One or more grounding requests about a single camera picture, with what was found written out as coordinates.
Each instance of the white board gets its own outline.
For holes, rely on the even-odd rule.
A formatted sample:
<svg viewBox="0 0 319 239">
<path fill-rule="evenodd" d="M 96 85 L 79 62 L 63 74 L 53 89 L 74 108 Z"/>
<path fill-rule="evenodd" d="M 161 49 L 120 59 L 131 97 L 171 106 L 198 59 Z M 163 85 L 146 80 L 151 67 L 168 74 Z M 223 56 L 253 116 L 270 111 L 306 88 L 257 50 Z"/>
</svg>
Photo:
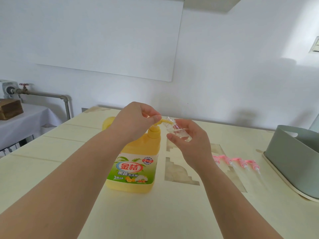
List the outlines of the white board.
<svg viewBox="0 0 319 239">
<path fill-rule="evenodd" d="M 183 2 L 36 0 L 36 64 L 172 81 Z"/>
</svg>

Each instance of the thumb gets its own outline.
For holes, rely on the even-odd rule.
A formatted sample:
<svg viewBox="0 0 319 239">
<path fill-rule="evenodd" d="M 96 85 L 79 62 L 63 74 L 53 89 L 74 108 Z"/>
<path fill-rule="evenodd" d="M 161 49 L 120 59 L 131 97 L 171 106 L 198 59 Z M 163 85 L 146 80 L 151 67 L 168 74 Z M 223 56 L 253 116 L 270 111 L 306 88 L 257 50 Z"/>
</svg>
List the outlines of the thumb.
<svg viewBox="0 0 319 239">
<path fill-rule="evenodd" d="M 160 120 L 162 119 L 162 116 L 161 115 L 155 115 L 155 116 L 152 116 L 152 117 L 149 117 L 147 120 L 151 123 L 151 125 L 154 125 L 155 123 L 158 123 Z"/>
<path fill-rule="evenodd" d="M 181 149 L 181 147 L 184 145 L 184 143 L 186 143 L 185 141 L 183 141 L 182 139 L 180 139 L 178 136 L 172 134 L 172 133 L 168 133 L 166 135 L 166 137 L 173 143 L 175 144 L 179 149 Z"/>
</svg>

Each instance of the gray-green storage bin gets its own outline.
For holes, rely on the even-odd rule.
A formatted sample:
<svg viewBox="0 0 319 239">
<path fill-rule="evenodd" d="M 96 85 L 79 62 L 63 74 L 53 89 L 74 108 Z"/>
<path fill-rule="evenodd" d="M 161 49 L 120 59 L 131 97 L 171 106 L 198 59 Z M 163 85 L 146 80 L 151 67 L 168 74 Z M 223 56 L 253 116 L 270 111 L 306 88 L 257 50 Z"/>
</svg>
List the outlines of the gray-green storage bin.
<svg viewBox="0 0 319 239">
<path fill-rule="evenodd" d="M 265 156 L 296 189 L 319 199 L 319 133 L 279 125 Z"/>
</svg>

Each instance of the sunlight on wall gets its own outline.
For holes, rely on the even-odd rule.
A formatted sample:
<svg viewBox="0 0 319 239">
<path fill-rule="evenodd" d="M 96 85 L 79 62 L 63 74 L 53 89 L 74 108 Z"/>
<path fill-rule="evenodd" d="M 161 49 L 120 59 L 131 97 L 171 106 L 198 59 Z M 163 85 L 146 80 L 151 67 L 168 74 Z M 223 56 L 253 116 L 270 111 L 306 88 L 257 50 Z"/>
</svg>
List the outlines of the sunlight on wall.
<svg viewBox="0 0 319 239">
<path fill-rule="evenodd" d="M 319 36 L 319 0 L 309 0 L 301 13 L 282 57 L 294 59 L 298 65 L 319 67 L 319 55 L 309 54 Z"/>
</svg>

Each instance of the person's left hand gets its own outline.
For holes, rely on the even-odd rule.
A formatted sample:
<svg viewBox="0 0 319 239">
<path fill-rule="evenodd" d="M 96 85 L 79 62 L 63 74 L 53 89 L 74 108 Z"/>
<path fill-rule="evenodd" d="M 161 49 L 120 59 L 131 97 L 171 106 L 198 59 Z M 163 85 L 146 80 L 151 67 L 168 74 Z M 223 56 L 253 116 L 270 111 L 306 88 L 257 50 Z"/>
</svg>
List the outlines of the person's left hand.
<svg viewBox="0 0 319 239">
<path fill-rule="evenodd" d="M 139 139 L 152 125 L 162 119 L 153 107 L 139 102 L 132 102 L 116 116 L 109 128 L 125 138 L 126 143 Z"/>
</svg>

